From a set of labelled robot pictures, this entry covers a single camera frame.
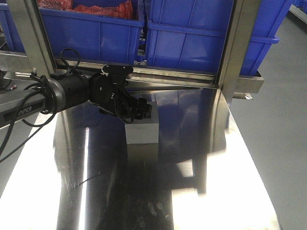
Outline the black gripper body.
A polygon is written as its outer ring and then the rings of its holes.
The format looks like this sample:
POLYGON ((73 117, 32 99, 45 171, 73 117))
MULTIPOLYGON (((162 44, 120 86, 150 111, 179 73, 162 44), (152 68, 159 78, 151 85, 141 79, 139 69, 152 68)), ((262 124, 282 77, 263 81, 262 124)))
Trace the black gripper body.
POLYGON ((144 98, 131 96, 125 88, 117 88, 106 103, 99 103, 100 112, 119 118, 125 124, 151 118, 152 106, 144 98))

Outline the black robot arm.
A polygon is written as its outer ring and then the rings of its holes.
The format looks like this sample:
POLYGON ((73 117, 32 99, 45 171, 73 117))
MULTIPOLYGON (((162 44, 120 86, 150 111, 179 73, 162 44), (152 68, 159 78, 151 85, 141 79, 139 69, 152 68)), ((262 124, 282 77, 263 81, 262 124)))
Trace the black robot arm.
POLYGON ((118 117, 126 124, 148 118, 152 112, 152 106, 146 99, 135 98, 127 92, 126 75, 96 73, 88 77, 72 73, 60 79, 37 78, 36 81, 23 91, 0 96, 1 127, 36 112, 56 114, 84 102, 98 107, 103 114, 118 117))

